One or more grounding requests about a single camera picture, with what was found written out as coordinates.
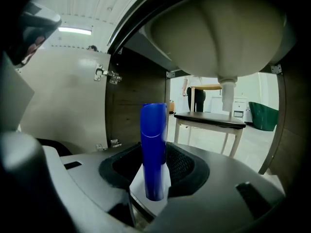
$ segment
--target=black pants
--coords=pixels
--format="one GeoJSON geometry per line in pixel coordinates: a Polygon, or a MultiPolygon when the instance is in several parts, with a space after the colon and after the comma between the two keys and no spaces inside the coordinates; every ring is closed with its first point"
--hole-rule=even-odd
{"type": "MultiPolygon", "coordinates": [[[[187,95],[188,95],[188,105],[189,110],[191,110],[191,88],[187,88],[187,95]]],[[[194,91],[194,111],[197,112],[203,112],[203,105],[205,100],[205,92],[203,90],[197,90],[194,91]]]]}

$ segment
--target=ceiling light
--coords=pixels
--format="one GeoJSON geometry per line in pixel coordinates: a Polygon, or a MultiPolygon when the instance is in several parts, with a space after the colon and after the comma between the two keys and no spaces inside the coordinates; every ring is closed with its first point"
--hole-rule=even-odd
{"type": "Polygon", "coordinates": [[[69,28],[69,27],[59,27],[58,30],[61,32],[82,33],[82,34],[87,34],[87,35],[92,34],[91,30],[69,28]]]}

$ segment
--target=blue cylinder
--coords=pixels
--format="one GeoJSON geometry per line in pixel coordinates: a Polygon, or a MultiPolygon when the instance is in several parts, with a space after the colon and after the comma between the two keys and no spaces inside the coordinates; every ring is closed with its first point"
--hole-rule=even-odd
{"type": "Polygon", "coordinates": [[[165,163],[166,104],[144,104],[140,111],[140,138],[146,197],[163,199],[162,165],[165,163]]]}

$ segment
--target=green trash bin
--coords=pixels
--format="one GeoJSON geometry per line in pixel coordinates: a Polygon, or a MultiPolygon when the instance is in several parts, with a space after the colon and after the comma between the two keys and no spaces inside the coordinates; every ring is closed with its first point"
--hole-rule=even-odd
{"type": "Polygon", "coordinates": [[[278,118],[278,110],[272,109],[261,103],[249,102],[253,124],[256,129],[273,131],[278,118]]]}

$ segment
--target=white cabinet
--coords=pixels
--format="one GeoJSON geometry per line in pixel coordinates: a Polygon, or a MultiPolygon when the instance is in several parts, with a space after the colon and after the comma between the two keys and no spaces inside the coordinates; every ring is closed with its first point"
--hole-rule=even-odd
{"type": "MultiPolygon", "coordinates": [[[[233,116],[236,118],[240,118],[243,122],[249,121],[247,114],[248,109],[248,99],[245,97],[234,97],[233,102],[233,116]]],[[[212,97],[212,113],[225,114],[229,115],[229,112],[223,111],[223,102],[222,96],[213,96],[212,97]]]]}

